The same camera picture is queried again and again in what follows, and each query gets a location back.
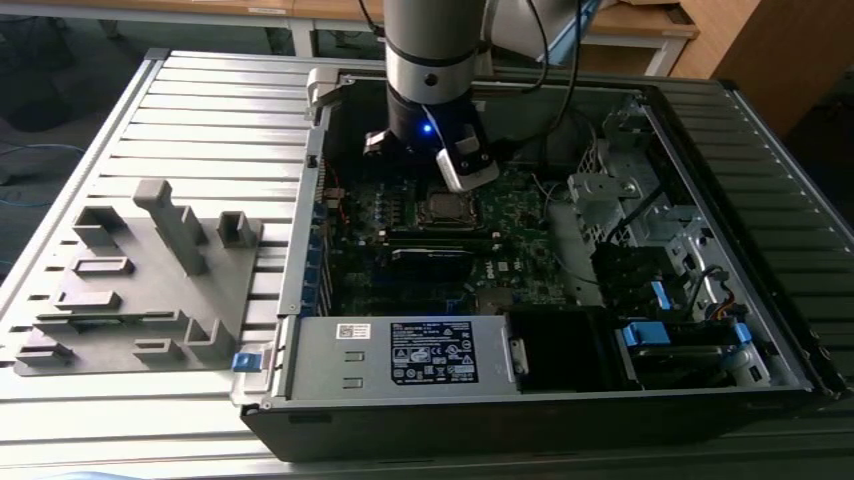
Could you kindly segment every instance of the metal table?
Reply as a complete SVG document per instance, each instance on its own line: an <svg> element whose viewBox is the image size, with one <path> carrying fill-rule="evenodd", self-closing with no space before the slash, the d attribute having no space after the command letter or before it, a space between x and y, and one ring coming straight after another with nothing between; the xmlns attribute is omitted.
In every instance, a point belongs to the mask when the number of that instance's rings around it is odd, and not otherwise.
<svg viewBox="0 0 854 480"><path fill-rule="evenodd" d="M366 61L150 53L0 289L4 480L74 471L142 478L277 478L291 474L377 478L618 467L632 467L642 475L685 476L698 472L697 464L705 464L702 472L710 477L748 476L750 465L765 474L785 476L804 471L790 470L786 461L797 461L804 468L814 461L808 457L848 455L854 448L852 404L834 406L833 411L810 418L758 424L704 445L295 465L277 460L241 421L229 399L230 371L19 377L11 366L18 345L32 328L28 310L52 293L60 274L52 267L68 261L70 243L78 240L70 228L72 218L84 205L112 205L126 215L143 216L133 205L130 186L145 177L169 178L177 203L191 205L199 218L215 217L222 210L243 210L265 221L246 316L251 328L241 340L271 340L310 128L303 116L305 85L309 71L319 64L382 68L379 62ZM848 230L737 92L713 82L636 81L654 82L668 95L738 208L753 212L757 222L765 222L764 231L772 231L769 241L777 242L777 251L796 252L794 260L790 256L786 261L797 263L802 254L830 257L842 243L837 236L820 236L820 244L780 240L804 234L797 223L785 221L784 217L793 215L816 214L836 225L821 228ZM802 211L804 205L816 212ZM801 269L809 278L793 278L792 282L832 279L810 268L818 267ZM850 298L837 293L825 299L828 305L805 306L846 375L854 374L850 327L828 319L854 310Z"/></svg>

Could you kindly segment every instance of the white label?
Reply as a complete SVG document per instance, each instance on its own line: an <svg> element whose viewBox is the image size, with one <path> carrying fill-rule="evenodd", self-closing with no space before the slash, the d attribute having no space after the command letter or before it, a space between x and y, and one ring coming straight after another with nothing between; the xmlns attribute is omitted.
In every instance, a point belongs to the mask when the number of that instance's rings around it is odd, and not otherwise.
<svg viewBox="0 0 854 480"><path fill-rule="evenodd" d="M250 11L250 13L266 13L269 15L285 15L289 12L281 8L255 8L255 7L250 7L247 8L247 10Z"/></svg>
<svg viewBox="0 0 854 480"><path fill-rule="evenodd" d="M338 340L369 340L371 338L371 324L339 323L335 338Z"/></svg>

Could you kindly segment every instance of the power supply label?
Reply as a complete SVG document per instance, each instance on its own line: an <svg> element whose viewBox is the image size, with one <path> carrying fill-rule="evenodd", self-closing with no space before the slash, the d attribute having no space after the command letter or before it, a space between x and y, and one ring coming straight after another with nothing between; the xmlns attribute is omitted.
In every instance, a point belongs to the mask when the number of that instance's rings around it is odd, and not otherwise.
<svg viewBox="0 0 854 480"><path fill-rule="evenodd" d="M393 323L391 379L398 385L477 383L471 322Z"/></svg>

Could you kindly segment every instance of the motherboard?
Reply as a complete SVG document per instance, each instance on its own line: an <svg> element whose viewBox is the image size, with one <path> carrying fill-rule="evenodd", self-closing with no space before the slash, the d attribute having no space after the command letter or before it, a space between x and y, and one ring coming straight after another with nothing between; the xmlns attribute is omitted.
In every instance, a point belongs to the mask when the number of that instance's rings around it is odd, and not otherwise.
<svg viewBox="0 0 854 480"><path fill-rule="evenodd" d="M337 314L489 315L568 303L531 170L509 167L463 194L431 175L339 177L331 168L329 177Z"/></svg>

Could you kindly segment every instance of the silver cylinder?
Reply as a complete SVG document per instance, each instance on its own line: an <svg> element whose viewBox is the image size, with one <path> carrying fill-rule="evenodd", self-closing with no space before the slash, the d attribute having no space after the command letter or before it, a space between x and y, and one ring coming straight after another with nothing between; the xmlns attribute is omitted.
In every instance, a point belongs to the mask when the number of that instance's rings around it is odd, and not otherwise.
<svg viewBox="0 0 854 480"><path fill-rule="evenodd" d="M386 70L391 88L407 100L437 105L450 102L469 90L475 77L475 56L454 65L431 67L407 60L386 46Z"/></svg>
<svg viewBox="0 0 854 480"><path fill-rule="evenodd" d="M437 105L475 77L486 0L386 0L386 70L401 96Z"/></svg>
<svg viewBox="0 0 854 480"><path fill-rule="evenodd" d="M386 0L386 40L415 57L446 60L475 49L486 0Z"/></svg>

